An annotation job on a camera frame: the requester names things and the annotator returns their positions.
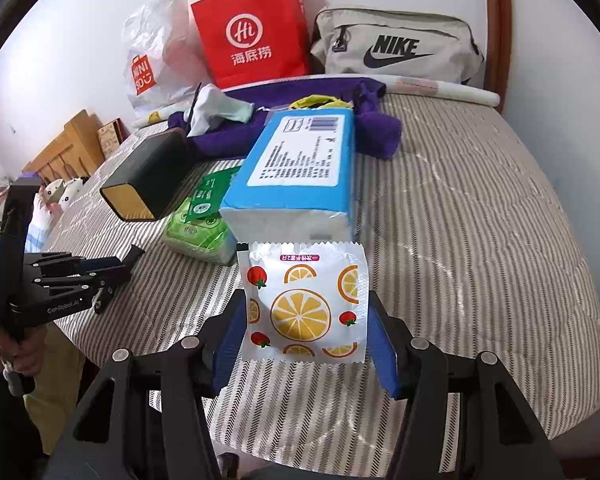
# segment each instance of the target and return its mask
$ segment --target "bed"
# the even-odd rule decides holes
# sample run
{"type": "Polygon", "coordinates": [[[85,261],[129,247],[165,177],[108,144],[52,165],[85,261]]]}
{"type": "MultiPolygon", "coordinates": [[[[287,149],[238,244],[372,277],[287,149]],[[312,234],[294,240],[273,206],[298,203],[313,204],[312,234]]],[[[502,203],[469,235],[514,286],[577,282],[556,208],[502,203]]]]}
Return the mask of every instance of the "bed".
{"type": "MultiPolygon", "coordinates": [[[[356,240],[372,288],[414,335],[462,356],[493,351],[553,438],[600,408],[600,307],[582,251],[552,186],[493,108],[388,94],[402,121],[391,161],[357,155],[356,240]]],[[[240,287],[237,265],[171,252],[166,220],[121,222],[100,185],[143,138],[136,132],[94,173],[50,235],[46,249],[88,258],[146,254],[132,279],[96,316],[58,326],[97,365],[117,348],[145,354],[195,334],[240,287]]],[[[200,164],[189,175],[239,164],[200,164]]],[[[160,407],[159,393],[152,405],[160,407]]],[[[381,476],[404,402],[391,400],[372,363],[238,361],[229,385],[207,400],[214,441],[285,465],[348,476],[381,476]]],[[[458,398],[448,400],[441,470],[455,462],[458,398]]]]}

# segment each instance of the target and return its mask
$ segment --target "small box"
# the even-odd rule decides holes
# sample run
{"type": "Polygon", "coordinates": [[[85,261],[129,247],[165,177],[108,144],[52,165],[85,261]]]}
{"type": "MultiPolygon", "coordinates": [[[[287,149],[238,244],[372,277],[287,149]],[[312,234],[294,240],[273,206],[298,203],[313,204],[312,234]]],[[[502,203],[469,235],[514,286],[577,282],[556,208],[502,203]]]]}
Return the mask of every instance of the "small box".
{"type": "Polygon", "coordinates": [[[350,241],[351,110],[274,114],[220,206],[239,242],[350,241]]]}
{"type": "Polygon", "coordinates": [[[109,158],[120,147],[125,140],[123,127],[120,119],[115,119],[105,124],[98,130],[98,140],[102,148],[105,160],[109,158]]]}
{"type": "Polygon", "coordinates": [[[193,163],[183,131],[173,128],[135,147],[100,194],[121,220],[157,220],[168,212],[193,163]]]}

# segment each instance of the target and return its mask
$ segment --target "haidilao logo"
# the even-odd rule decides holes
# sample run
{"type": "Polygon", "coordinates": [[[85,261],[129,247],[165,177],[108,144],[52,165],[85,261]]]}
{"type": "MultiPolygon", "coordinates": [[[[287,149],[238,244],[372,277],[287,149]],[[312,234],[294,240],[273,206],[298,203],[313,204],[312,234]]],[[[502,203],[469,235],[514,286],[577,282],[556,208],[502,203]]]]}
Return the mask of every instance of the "haidilao logo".
{"type": "Polygon", "coordinates": [[[253,14],[238,14],[227,23],[226,38],[237,48],[250,48],[262,38],[262,22],[253,14]]]}

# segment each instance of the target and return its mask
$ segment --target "metal screw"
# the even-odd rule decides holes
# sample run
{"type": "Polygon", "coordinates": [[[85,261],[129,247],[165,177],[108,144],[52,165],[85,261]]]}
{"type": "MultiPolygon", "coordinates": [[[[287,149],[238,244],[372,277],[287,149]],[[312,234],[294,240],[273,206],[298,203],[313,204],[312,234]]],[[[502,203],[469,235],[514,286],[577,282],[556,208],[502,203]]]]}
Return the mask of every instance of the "metal screw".
{"type": "Polygon", "coordinates": [[[194,335],[189,335],[186,338],[184,338],[180,342],[180,344],[182,345],[183,348],[191,349],[191,348],[195,348],[196,346],[198,346],[200,344],[200,339],[198,339],[194,335]]]}
{"type": "Polygon", "coordinates": [[[423,337],[414,337],[411,340],[411,346],[413,346],[417,350],[426,350],[427,348],[429,348],[429,341],[427,341],[423,337]]]}
{"type": "Polygon", "coordinates": [[[126,348],[118,348],[115,352],[113,352],[113,360],[117,363],[119,363],[120,361],[124,361],[126,358],[129,357],[129,350],[127,350],[126,348]]]}
{"type": "Polygon", "coordinates": [[[480,359],[482,359],[482,362],[488,365],[494,365],[498,362],[498,358],[496,357],[496,354],[493,354],[491,352],[482,352],[480,354],[480,359]]]}

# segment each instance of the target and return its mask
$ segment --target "white cloth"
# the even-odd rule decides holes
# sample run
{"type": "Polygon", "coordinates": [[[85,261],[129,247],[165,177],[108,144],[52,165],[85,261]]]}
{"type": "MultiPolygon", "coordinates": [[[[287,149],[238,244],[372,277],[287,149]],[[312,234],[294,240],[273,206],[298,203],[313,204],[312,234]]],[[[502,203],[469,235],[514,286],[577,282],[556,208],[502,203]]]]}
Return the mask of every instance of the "white cloth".
{"type": "MultiPolygon", "coordinates": [[[[246,123],[252,114],[253,103],[228,97],[217,86],[208,84],[200,91],[193,108],[191,131],[187,137],[197,137],[217,128],[225,119],[246,123]]],[[[184,120],[188,119],[189,113],[185,112],[184,120]]]]}

